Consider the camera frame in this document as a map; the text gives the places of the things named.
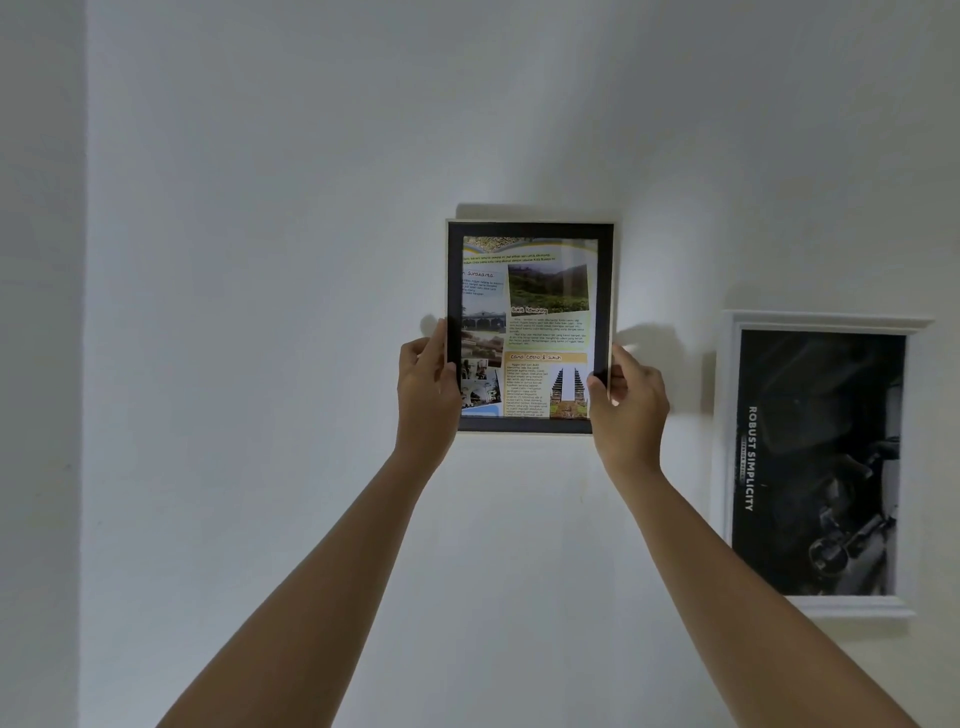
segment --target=framed poster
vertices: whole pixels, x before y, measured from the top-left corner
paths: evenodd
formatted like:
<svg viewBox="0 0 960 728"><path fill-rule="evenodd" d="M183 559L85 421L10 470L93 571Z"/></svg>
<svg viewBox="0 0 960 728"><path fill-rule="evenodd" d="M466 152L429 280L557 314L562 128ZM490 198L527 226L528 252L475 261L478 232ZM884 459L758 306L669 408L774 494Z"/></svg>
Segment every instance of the framed poster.
<svg viewBox="0 0 960 728"><path fill-rule="evenodd" d="M610 368L613 224L448 220L447 360L460 429L591 433Z"/></svg>
<svg viewBox="0 0 960 728"><path fill-rule="evenodd" d="M711 521L811 617L910 617L911 341L930 323L725 311Z"/></svg>

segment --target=black picture frame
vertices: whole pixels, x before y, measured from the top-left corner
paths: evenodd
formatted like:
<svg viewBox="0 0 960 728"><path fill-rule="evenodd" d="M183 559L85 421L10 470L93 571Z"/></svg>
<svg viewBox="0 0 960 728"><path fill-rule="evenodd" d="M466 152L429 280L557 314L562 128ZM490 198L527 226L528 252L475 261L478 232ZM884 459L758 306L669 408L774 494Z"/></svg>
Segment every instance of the black picture frame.
<svg viewBox="0 0 960 728"><path fill-rule="evenodd" d="M446 221L446 359L461 371L460 332L463 305L464 238L469 236L541 237L597 241L594 374L606 385L610 366L613 296L613 223ZM592 434L590 420L461 415L464 432L538 432Z"/></svg>

